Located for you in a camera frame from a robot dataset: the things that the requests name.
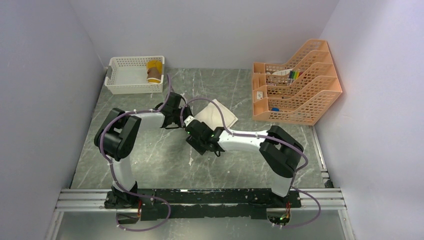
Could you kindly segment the yellow brown bear towel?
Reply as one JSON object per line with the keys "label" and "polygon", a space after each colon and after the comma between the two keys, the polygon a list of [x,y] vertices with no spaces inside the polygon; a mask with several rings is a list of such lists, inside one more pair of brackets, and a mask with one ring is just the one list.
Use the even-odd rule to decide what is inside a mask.
{"label": "yellow brown bear towel", "polygon": [[160,60],[150,60],[146,64],[147,82],[149,84],[160,84],[162,79],[163,64]]}

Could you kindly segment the white towel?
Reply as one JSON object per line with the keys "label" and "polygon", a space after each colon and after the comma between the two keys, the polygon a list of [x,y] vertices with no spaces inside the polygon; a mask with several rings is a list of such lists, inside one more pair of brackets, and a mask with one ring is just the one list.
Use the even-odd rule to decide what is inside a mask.
{"label": "white towel", "polygon": [[231,128],[239,119],[217,99],[213,99],[212,101],[218,106],[218,108],[213,103],[209,103],[204,109],[197,113],[194,118],[200,122],[204,122],[209,128],[214,130],[217,127],[224,127],[221,114],[219,112],[219,110],[221,110],[225,126],[227,128]]}

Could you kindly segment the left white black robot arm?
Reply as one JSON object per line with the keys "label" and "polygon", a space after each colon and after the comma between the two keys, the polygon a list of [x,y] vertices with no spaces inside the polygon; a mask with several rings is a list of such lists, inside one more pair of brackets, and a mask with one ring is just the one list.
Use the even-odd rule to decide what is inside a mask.
{"label": "left white black robot arm", "polygon": [[113,108],[109,112],[94,138],[94,145],[112,168],[113,182],[104,202],[106,209],[133,208],[141,204],[130,161],[138,133],[148,129],[181,128],[180,116],[192,114],[189,107],[184,107],[185,104],[182,95],[170,92],[165,101],[153,109],[124,111]]}

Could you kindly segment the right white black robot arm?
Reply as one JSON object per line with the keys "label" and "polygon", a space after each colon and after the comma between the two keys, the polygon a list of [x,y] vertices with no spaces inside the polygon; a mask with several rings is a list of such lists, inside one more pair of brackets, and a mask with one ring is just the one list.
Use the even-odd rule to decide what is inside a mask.
{"label": "right white black robot arm", "polygon": [[211,129],[192,116],[183,123],[188,133],[186,142],[200,155],[212,152],[219,157],[228,151],[260,153],[274,172],[270,202],[275,207],[282,207],[288,202],[298,165],[305,154],[303,146],[280,126],[273,125],[263,131],[238,131],[224,127]]}

